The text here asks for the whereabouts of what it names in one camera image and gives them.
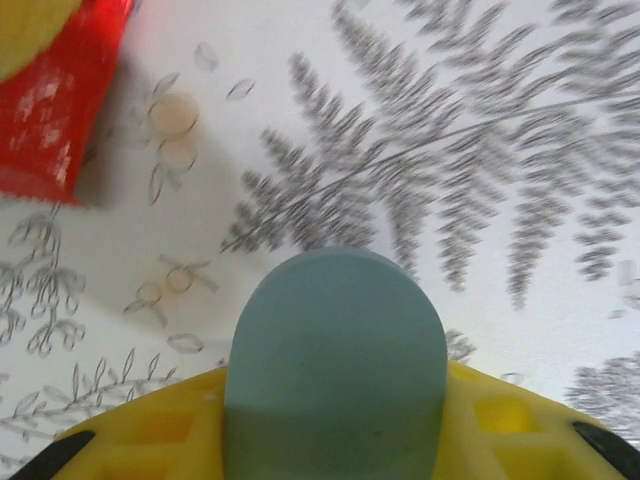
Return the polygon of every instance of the white patterned surface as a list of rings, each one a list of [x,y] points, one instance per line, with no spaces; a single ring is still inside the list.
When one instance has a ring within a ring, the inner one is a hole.
[[[138,7],[90,208],[1,205],[0,476],[214,368],[257,282],[333,244],[411,271],[472,366],[640,441],[634,4]]]

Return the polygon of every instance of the yellow object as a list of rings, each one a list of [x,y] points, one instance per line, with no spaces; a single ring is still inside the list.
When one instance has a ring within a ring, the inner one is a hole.
[[[55,480],[223,480],[226,369],[145,395],[65,432],[96,436]],[[432,480],[624,480],[572,428],[587,415],[449,362]]]
[[[0,82],[46,49],[82,0],[0,0]]]

